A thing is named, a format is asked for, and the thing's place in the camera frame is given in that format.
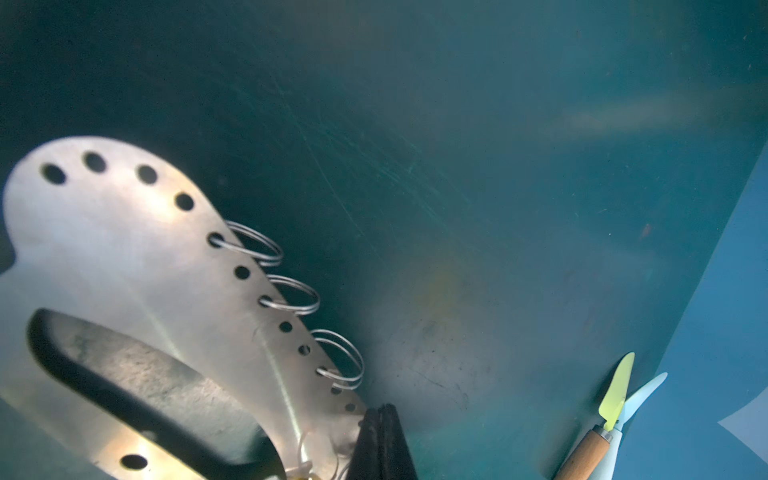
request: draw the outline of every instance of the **perforated metal plate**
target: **perforated metal plate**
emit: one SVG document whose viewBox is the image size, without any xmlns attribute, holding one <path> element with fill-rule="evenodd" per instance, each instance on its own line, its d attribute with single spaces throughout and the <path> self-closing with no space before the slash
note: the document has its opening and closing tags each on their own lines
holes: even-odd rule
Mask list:
<svg viewBox="0 0 768 480">
<path fill-rule="evenodd" d="M 89 153 L 103 158 L 103 171 L 89 167 Z M 141 179 L 144 165 L 156 181 Z M 262 295 L 283 300 L 259 267 L 207 242 L 218 232 L 241 244 L 180 171 L 119 141 L 65 138 L 16 165 L 3 208 L 15 249 L 0 276 L 6 402 L 114 477 L 200 478 L 35 362 L 30 319 L 53 310 L 133 337 L 213 380 L 259 422 L 289 478 L 339 475 L 364 405 L 353 392 L 332 393 L 332 381 L 315 373 L 332 362 L 298 317 L 259 304 Z M 250 271 L 244 280 L 240 266 Z M 125 468 L 121 458 L 131 454 L 147 466 Z"/>
</svg>

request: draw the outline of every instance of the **teal table surface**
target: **teal table surface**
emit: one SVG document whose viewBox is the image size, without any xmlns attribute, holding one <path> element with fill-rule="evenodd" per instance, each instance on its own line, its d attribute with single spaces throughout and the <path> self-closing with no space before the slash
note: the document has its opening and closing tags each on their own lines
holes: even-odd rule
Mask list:
<svg viewBox="0 0 768 480">
<path fill-rule="evenodd" d="M 765 144 L 765 24 L 760 2 L 3 2 L 0 177 L 68 135 L 159 154 L 280 242 L 420 478 L 551 478 L 621 356 L 631 390 L 655 373 Z M 3 442 L 3 478 L 103 477 Z"/>
</svg>

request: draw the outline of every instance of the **black hole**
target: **black hole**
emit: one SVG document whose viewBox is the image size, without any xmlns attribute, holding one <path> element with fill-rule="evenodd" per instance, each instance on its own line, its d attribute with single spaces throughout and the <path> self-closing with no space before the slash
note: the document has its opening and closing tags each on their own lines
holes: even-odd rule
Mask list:
<svg viewBox="0 0 768 480">
<path fill-rule="evenodd" d="M 213 248 L 221 248 L 221 245 L 214 242 L 214 240 L 224 241 L 224 237 L 221 236 L 221 233 L 209 233 L 208 234 L 208 245 L 211 245 Z"/>
<path fill-rule="evenodd" d="M 235 267 L 235 276 L 241 280 L 245 280 L 250 276 L 250 270 L 242 265 L 237 266 Z"/>
<path fill-rule="evenodd" d="M 194 200 L 187 194 L 178 194 L 176 196 L 176 206 L 185 212 L 188 212 L 194 207 Z"/>
<path fill-rule="evenodd" d="M 141 455 L 131 453 L 120 459 L 120 465 L 123 465 L 123 468 L 128 470 L 144 470 L 147 467 L 148 462 L 147 459 Z"/>
<path fill-rule="evenodd" d="M 83 161 L 85 162 L 85 166 L 88 167 L 90 171 L 96 172 L 97 174 L 107 170 L 107 162 L 104 161 L 104 158 L 102 158 L 99 154 L 93 153 L 92 151 L 89 151 L 85 154 Z"/>
<path fill-rule="evenodd" d="M 67 180 L 64 171 L 53 164 L 43 165 L 41 172 L 43 177 L 54 185 L 61 185 Z"/>
<path fill-rule="evenodd" d="M 141 165 L 136 170 L 136 175 L 139 177 L 139 180 L 143 181 L 147 185 L 152 185 L 157 181 L 157 172 L 154 171 L 154 168 L 150 167 L 149 165 Z"/>
</svg>

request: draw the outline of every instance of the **metal ring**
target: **metal ring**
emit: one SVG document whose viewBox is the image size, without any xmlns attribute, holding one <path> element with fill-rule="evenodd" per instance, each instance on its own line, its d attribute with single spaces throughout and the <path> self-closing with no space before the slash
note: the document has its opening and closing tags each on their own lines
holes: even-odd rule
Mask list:
<svg viewBox="0 0 768 480">
<path fill-rule="evenodd" d="M 233 232 L 241 233 L 248 238 L 263 243 L 275 254 L 269 255 L 267 253 L 256 252 L 255 250 L 241 247 L 239 245 L 235 245 L 234 243 L 229 243 L 225 240 L 219 240 L 218 238 L 214 237 L 210 238 L 212 243 L 218 245 L 219 247 L 232 250 L 233 252 L 245 253 L 247 256 L 256 259 L 260 266 L 278 266 L 280 265 L 280 262 L 283 261 L 283 249 L 280 248 L 280 245 L 278 245 L 276 241 L 272 240 L 267 235 L 264 235 L 261 232 L 257 232 L 251 227 L 246 227 L 241 223 L 233 222 L 232 220 L 225 220 L 224 223 L 226 223 L 230 230 Z"/>
<path fill-rule="evenodd" d="M 362 355 L 360 354 L 360 351 L 352 344 L 352 342 L 350 342 L 346 337 L 344 337 L 344 336 L 342 336 L 342 335 L 340 335 L 340 334 L 338 334 L 336 332 L 333 332 L 332 330 L 315 329 L 315 330 L 310 330 L 310 333 L 312 334 L 312 336 L 314 337 L 316 342 L 318 342 L 318 343 L 326 343 L 328 345 L 333 345 L 337 349 L 339 349 L 342 352 L 344 352 L 349 357 L 349 359 L 352 360 L 352 362 L 355 364 L 355 366 L 360 369 L 360 373 L 358 373 L 356 376 L 341 376 L 341 375 L 337 375 L 337 374 L 335 374 L 333 372 L 328 371 L 328 369 L 324 369 L 323 367 L 317 367 L 315 369 L 315 372 L 317 372 L 318 375 L 322 375 L 322 376 L 324 376 L 324 377 L 326 377 L 328 379 L 339 380 L 340 382 L 344 382 L 345 383 L 345 385 L 342 385 L 340 383 L 334 382 L 333 386 L 336 387 L 337 389 L 341 389 L 341 390 L 354 390 L 357 387 L 359 387 L 360 383 L 362 383 L 362 376 L 366 372 L 366 362 L 365 362 L 365 360 L 362 359 Z M 323 338 L 321 336 L 315 336 L 316 333 L 322 333 L 324 335 L 335 336 L 337 339 L 341 340 L 346 345 L 348 345 L 349 348 L 351 348 L 353 350 L 353 352 L 355 352 L 355 354 L 357 355 L 357 358 L 355 358 L 355 356 L 348 349 L 346 349 L 343 345 L 340 345 L 340 344 L 338 344 L 337 342 L 334 342 L 331 339 Z"/>
<path fill-rule="evenodd" d="M 266 278 L 272 282 L 273 285 L 285 285 L 285 286 L 291 286 L 295 288 L 296 290 L 301 290 L 304 293 L 308 293 L 312 296 L 312 298 L 315 299 L 314 303 L 311 303 L 310 305 L 288 305 L 286 303 L 278 303 L 271 299 L 267 300 L 264 297 L 259 298 L 259 303 L 261 303 L 264 306 L 268 306 L 274 309 L 278 310 L 284 310 L 286 312 L 294 312 L 296 315 L 309 315 L 310 313 L 315 313 L 317 309 L 320 308 L 320 295 L 313 289 L 311 286 L 307 285 L 304 282 L 300 282 L 299 280 L 295 280 L 293 278 L 290 278 L 288 276 L 282 276 L 282 275 L 267 275 Z"/>
</svg>

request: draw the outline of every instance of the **wooden handle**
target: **wooden handle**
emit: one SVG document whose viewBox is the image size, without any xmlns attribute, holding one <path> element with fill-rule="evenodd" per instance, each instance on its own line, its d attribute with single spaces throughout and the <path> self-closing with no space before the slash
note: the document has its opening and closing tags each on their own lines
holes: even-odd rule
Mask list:
<svg viewBox="0 0 768 480">
<path fill-rule="evenodd" d="M 610 446 L 608 440 L 590 430 L 560 467 L 554 480 L 587 480 Z"/>
</svg>

